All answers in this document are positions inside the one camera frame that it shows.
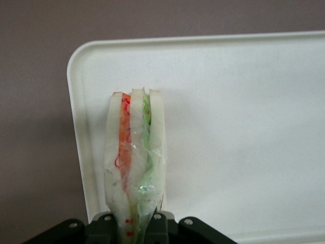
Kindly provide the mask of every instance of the sandwich-like stack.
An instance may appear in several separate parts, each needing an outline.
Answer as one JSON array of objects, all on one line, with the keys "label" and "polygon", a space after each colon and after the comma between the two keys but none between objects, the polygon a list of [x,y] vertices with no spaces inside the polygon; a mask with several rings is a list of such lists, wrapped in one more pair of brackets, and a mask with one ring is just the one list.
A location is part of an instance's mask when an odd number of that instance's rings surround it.
[{"label": "sandwich-like stack", "polygon": [[119,226],[119,242],[142,243],[164,197],[164,105],[160,92],[133,89],[112,95],[106,125],[106,204]]}]

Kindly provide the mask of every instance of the screw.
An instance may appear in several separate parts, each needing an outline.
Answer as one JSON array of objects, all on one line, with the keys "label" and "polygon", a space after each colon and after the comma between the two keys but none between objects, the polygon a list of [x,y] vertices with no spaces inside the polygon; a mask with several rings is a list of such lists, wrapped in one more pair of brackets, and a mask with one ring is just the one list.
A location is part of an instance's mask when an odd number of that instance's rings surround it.
[{"label": "screw", "polygon": [[78,224],[77,223],[71,223],[69,224],[69,228],[75,228]]},{"label": "screw", "polygon": [[155,220],[160,220],[161,219],[161,215],[159,215],[157,213],[153,217],[154,217]]},{"label": "screw", "polygon": [[187,224],[187,225],[192,225],[193,221],[190,220],[190,219],[186,219],[186,220],[184,220],[184,223]]}]

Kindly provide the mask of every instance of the carrot strip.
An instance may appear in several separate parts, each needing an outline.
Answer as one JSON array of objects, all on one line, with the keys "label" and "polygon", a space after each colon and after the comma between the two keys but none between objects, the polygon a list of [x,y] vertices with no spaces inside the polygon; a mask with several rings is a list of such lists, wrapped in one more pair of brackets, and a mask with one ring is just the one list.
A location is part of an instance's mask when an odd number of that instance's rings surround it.
[{"label": "carrot strip", "polygon": [[124,191],[126,191],[127,177],[130,169],[132,155],[130,135],[130,101],[130,95],[123,93],[120,109],[118,161],[122,179],[122,187]]}]

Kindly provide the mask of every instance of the white tray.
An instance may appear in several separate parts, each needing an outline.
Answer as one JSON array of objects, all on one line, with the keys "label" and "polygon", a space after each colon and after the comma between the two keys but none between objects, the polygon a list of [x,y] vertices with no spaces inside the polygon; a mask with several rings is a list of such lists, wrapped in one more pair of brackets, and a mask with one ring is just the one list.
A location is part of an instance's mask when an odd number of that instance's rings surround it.
[{"label": "white tray", "polygon": [[168,208],[239,243],[325,241],[325,32],[95,41],[68,65],[91,221],[114,91],[161,91]]}]

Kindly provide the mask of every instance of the plastic wrap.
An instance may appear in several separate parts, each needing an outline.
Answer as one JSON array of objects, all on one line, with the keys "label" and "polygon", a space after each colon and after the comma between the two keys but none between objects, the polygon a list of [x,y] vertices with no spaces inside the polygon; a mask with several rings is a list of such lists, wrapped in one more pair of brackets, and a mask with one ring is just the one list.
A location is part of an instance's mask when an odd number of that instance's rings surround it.
[{"label": "plastic wrap", "polygon": [[166,134],[160,92],[112,95],[106,125],[105,198],[119,226],[119,243],[143,243],[166,185]]}]

